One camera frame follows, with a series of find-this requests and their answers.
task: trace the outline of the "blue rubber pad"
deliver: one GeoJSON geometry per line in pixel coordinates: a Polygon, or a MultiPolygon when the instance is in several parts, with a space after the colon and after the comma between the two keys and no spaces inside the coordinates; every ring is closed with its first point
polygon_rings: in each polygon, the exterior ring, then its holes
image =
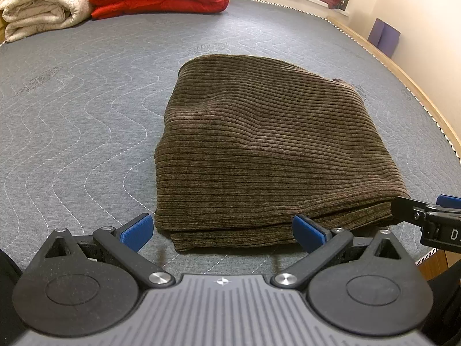
{"type": "Polygon", "coordinates": [[[307,252],[311,253],[331,239],[331,232],[303,215],[293,217],[294,239],[307,252]]]}
{"type": "Polygon", "coordinates": [[[459,208],[461,209],[461,198],[451,195],[439,195],[437,198],[437,205],[444,208],[459,208]]]}
{"type": "Polygon", "coordinates": [[[138,252],[154,235],[154,220],[147,215],[120,234],[120,242],[138,252]]]}

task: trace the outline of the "silver bolt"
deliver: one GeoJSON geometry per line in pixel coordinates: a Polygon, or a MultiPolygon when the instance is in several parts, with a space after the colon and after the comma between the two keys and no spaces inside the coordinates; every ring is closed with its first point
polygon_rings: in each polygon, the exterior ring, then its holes
{"type": "Polygon", "coordinates": [[[171,281],[171,276],[167,272],[154,272],[150,274],[149,281],[153,284],[167,284],[171,281]]]}
{"type": "Polygon", "coordinates": [[[291,274],[291,273],[281,273],[275,276],[275,282],[280,284],[280,285],[292,285],[296,281],[298,281],[298,278],[291,274]]]}

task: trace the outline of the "gray plastic panel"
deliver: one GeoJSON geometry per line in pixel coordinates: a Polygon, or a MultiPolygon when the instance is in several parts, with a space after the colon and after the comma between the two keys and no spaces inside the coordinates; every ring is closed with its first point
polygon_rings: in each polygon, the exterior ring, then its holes
{"type": "Polygon", "coordinates": [[[59,339],[28,331],[15,346],[371,346],[431,345],[412,332],[389,339],[356,337],[315,316],[300,293],[276,289],[262,275],[185,275],[150,290],[124,322],[102,333],[59,339]]]}

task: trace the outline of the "brown ribbed fabric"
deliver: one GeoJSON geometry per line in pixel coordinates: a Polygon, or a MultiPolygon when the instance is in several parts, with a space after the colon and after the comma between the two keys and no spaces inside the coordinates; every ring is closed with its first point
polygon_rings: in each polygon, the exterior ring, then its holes
{"type": "Polygon", "coordinates": [[[294,242],[297,213],[354,229],[407,196],[351,85],[262,57],[187,62],[155,164],[155,223],[178,251],[294,242]]]}

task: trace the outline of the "wall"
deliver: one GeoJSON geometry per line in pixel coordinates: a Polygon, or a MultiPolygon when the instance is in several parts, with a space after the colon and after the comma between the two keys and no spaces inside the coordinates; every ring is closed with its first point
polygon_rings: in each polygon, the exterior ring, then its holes
{"type": "Polygon", "coordinates": [[[351,20],[350,24],[366,38],[370,22],[379,17],[402,33],[393,61],[423,89],[461,137],[461,0],[357,0],[347,7],[351,18],[360,14],[353,10],[358,9],[359,1],[365,5],[364,14],[371,14],[368,20],[351,20]]]}

